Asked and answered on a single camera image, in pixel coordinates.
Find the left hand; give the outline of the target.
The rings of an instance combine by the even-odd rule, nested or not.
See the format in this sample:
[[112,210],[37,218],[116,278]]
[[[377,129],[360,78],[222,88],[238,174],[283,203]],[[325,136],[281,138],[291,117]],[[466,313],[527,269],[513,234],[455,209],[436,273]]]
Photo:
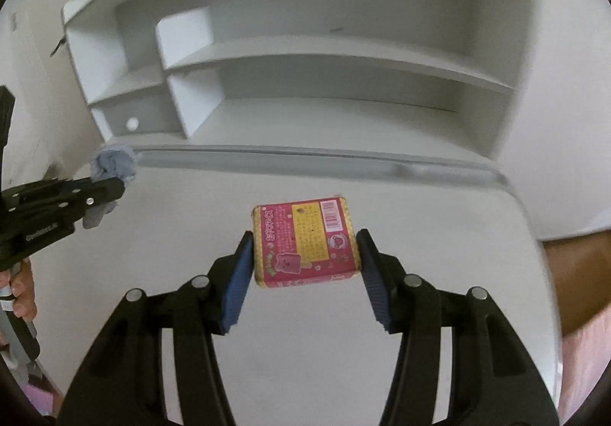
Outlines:
[[32,322],[37,315],[35,303],[34,280],[29,258],[21,262],[21,271],[11,275],[9,271],[0,274],[2,288],[10,287],[15,300],[13,301],[13,313],[23,321]]

